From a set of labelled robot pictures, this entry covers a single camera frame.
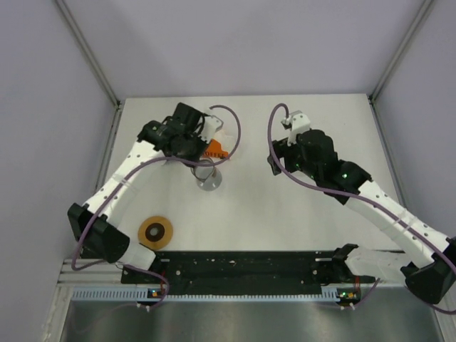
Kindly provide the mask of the orange white coffee filter bag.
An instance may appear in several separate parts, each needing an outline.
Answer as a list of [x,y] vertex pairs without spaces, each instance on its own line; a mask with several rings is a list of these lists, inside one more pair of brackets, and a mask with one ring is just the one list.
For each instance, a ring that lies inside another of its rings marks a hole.
[[229,135],[224,130],[220,130],[215,133],[211,143],[202,156],[216,160],[227,159],[232,152],[235,143],[236,138],[233,135]]

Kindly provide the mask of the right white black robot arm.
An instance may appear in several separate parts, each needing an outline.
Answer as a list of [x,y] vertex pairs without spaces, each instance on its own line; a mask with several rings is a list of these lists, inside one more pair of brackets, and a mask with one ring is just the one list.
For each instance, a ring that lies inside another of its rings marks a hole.
[[295,180],[300,172],[313,180],[300,184],[334,198],[367,219],[395,242],[399,252],[346,244],[335,250],[333,275],[342,282],[370,276],[402,284],[427,304],[442,301],[455,284],[455,239],[433,229],[401,206],[354,162],[339,158],[333,140],[308,129],[269,140],[268,163],[274,175]]

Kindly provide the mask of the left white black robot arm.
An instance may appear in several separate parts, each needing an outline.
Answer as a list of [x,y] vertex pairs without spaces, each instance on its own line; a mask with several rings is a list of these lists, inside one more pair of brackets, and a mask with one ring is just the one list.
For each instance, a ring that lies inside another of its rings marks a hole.
[[119,224],[145,183],[168,160],[195,166],[223,122],[184,103],[163,121],[152,120],[139,132],[130,152],[105,184],[83,204],[74,203],[68,219],[77,241],[75,255],[88,249],[102,261],[137,269],[146,282],[157,281],[162,267],[153,250],[120,230]]

